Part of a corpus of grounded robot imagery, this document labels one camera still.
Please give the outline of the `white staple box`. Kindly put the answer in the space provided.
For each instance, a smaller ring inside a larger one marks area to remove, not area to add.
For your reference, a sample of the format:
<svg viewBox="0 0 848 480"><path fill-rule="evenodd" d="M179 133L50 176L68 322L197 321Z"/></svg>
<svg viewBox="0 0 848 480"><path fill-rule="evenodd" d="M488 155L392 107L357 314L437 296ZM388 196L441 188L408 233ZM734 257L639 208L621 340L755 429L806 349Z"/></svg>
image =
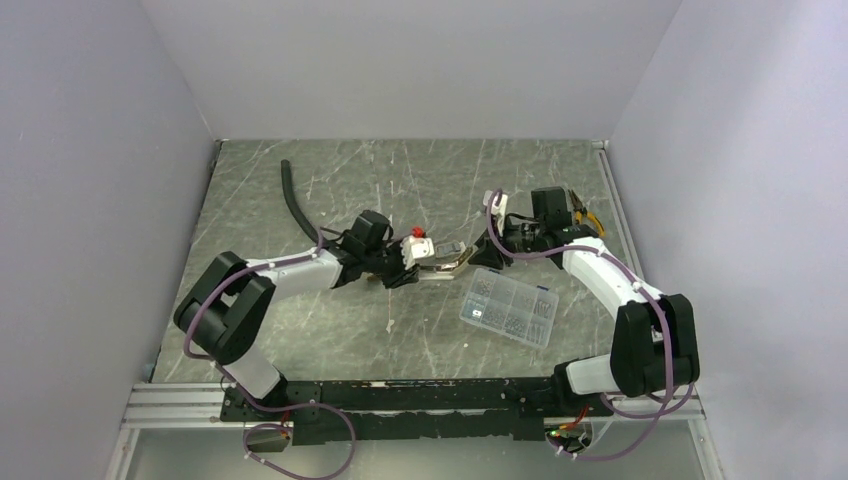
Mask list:
<svg viewBox="0 0 848 480"><path fill-rule="evenodd" d="M446 241L434 246L436 259L453 258L464 252L465 243L461 241Z"/></svg>

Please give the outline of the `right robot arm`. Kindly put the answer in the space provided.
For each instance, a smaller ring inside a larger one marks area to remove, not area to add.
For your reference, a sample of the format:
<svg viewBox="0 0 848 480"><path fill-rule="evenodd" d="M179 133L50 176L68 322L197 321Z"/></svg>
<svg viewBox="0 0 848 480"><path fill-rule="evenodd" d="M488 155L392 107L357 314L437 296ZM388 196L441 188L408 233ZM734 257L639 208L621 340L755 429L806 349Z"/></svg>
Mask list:
<svg viewBox="0 0 848 480"><path fill-rule="evenodd" d="M577 413L589 395L639 397L694 384L700 361L691 302L648 284L606 246L602 225L572 191L532 191L529 216L507 210L500 189L483 197L486 231L473 263L501 270L515 260L549 259L579 280L614 321L609 353L569 361L555 369L550 401L564 415Z"/></svg>

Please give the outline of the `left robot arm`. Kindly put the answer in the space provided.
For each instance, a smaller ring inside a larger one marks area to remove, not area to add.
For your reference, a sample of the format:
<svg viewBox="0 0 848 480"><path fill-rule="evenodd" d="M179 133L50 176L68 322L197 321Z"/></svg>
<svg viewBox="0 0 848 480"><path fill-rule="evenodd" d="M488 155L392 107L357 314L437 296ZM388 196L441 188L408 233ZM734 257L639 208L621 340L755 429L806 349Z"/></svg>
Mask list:
<svg viewBox="0 0 848 480"><path fill-rule="evenodd" d="M415 245L422 235L395 238L392 233L387 217L365 210L337 238L319 235L301 253L260 260L231 251L219 254L173 314L184 334L184 354L213 362L241 386L257 417L278 417L288 402L288 381L256 344L269 307L311 291L340 288L364 275L387 289L417 282Z"/></svg>

